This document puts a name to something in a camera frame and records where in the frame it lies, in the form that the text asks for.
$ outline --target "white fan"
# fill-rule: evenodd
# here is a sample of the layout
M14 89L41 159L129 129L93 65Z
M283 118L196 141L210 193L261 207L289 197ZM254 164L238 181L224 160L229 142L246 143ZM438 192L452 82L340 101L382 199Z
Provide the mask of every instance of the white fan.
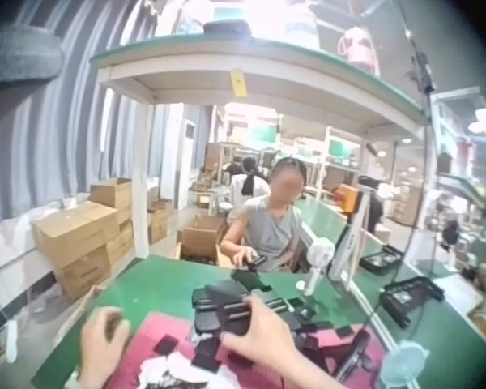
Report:
M376 389L404 388L418 378L430 352L416 342L403 340L382 362Z
M302 289L305 296L311 296L317 285L317 281L326 267L335 255L335 245L326 237L316 239L308 248L306 259L311 265L307 282L300 282L298 288Z

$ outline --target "pink cloth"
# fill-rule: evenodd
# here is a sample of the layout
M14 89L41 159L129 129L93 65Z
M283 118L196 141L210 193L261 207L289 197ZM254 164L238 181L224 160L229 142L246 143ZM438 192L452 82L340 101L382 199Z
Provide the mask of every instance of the pink cloth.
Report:
M109 380L109 389L134 389L137 387L137 377L140 373L142 363L156 357L153 348L158 344L160 339L169 335L179 340L175 351L192 360L194 357L194 346L186 340L191 328L191 322L174 318L165 314L150 314L142 323L134 338L130 342L121 365L115 375ZM353 326L355 331L360 329L360 324ZM341 340L333 330L320 331L317 334L319 344L323 346L338 345L349 343L352 339L349 336ZM384 355L384 349L377 337L372 334L367 355L375 365L379 364ZM226 365L234 374L243 389L280 389L280 376L273 371L254 365L251 370L242 369L228 359L228 350L220 348L217 359ZM329 366L333 369L333 361L328 361ZM372 376L370 373L357 369L346 382L350 389L365 389L371 387Z

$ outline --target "left hand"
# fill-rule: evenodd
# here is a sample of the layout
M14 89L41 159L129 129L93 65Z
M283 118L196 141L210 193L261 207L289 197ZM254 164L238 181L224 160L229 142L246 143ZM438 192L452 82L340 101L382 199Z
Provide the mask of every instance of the left hand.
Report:
M118 318L121 310L112 306L95 309L81 331L81 372L79 384L83 389L101 389L119 364L124 346L130 336L130 323L122 320L111 339L107 326Z

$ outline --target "green table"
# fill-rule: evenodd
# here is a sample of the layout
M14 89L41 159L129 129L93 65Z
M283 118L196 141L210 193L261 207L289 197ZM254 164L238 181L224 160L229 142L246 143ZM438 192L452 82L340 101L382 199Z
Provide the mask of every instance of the green table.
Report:
M328 237L333 242L336 241L343 225L334 211L311 198L301 200L298 207L302 211L305 224L316 237ZM368 242L366 254L378 252L377 249L374 242ZM397 280L414 276L418 274L404 264ZM375 306L380 288L391 279L392 274L376 276L359 267L354 282L369 304ZM412 334L413 327L402 330L382 308L377 313L394 341L406 340ZM412 325L418 322L419 316L419 310L411 313ZM430 351L427 365L418 379L421 388L478 387L480 376L486 369L486 343L448 303L427 302L420 325L412 339Z
M229 278L230 271L219 267L187 263L150 255L117 278L93 306L120 306L135 331L152 311L192 320L193 289ZM262 280L284 298L297 297L295 283L301 275L263 274ZM348 293L341 294L323 280L314 298L318 301L316 320L330 320L335 327L362 323L364 313ZM63 387L79 365L79 333L87 313L70 329L32 379L38 389Z

